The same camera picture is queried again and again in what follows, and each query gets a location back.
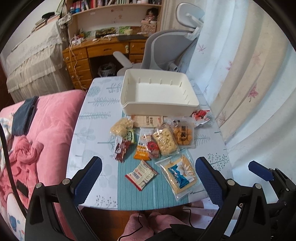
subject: bed with lace cover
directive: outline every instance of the bed with lace cover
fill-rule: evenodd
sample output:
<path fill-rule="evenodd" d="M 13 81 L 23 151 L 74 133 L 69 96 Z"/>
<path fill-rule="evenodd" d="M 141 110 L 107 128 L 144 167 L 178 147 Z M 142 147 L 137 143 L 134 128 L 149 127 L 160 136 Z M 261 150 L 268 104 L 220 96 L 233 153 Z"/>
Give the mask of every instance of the bed with lace cover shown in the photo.
<path fill-rule="evenodd" d="M 69 45 L 58 20 L 33 32 L 6 59 L 7 89 L 15 103 L 73 89 L 62 51 Z"/>

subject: gray office chair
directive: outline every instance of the gray office chair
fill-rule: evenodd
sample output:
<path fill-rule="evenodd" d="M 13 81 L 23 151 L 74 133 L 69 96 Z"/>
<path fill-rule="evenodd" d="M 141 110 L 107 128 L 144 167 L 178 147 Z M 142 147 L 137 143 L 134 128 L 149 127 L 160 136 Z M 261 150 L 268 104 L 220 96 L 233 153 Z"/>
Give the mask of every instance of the gray office chair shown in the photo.
<path fill-rule="evenodd" d="M 146 41 L 142 63 L 131 63 L 121 52 L 114 52 L 114 57 L 123 66 L 117 76 L 123 76 L 126 70 L 131 68 L 178 71 L 182 57 L 198 40 L 204 14 L 204 11 L 195 5 L 179 4 L 176 11 L 178 22 L 195 30 L 164 30 L 152 34 Z"/>

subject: white curtain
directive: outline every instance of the white curtain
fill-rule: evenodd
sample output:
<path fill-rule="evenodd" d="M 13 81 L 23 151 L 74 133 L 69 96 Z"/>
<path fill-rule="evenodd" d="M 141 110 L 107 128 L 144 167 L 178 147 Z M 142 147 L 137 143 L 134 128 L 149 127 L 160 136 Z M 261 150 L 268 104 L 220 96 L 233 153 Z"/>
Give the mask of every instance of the white curtain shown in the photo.
<path fill-rule="evenodd" d="M 242 185 L 269 183 L 248 171 L 255 160 L 296 180 L 296 53 L 251 0 L 207 0 L 187 76 L 204 92 Z"/>

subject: wooden floor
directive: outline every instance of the wooden floor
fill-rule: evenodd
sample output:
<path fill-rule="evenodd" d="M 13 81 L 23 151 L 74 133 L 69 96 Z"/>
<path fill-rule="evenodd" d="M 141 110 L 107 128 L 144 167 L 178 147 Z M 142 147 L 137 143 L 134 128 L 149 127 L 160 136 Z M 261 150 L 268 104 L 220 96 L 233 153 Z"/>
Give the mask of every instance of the wooden floor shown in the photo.
<path fill-rule="evenodd" d="M 157 211 L 161 214 L 173 215 L 179 219 L 182 219 L 185 214 L 182 211 L 182 206 Z M 145 211 L 144 214 L 149 216 L 151 212 Z M 128 211 L 111 211 L 87 207 L 83 208 L 81 213 L 101 241 L 116 241 L 122 235 L 131 215 L 131 212 Z"/>

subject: green snack packet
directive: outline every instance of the green snack packet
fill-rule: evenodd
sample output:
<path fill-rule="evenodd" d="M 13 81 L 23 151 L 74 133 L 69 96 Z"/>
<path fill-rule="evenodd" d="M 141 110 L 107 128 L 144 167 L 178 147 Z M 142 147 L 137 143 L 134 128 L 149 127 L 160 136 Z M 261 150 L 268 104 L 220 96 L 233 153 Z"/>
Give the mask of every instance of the green snack packet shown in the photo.
<path fill-rule="evenodd" d="M 136 140 L 135 140 L 135 131 L 133 129 L 128 130 L 128 134 L 125 137 L 126 140 L 130 141 L 131 144 L 135 144 Z"/>

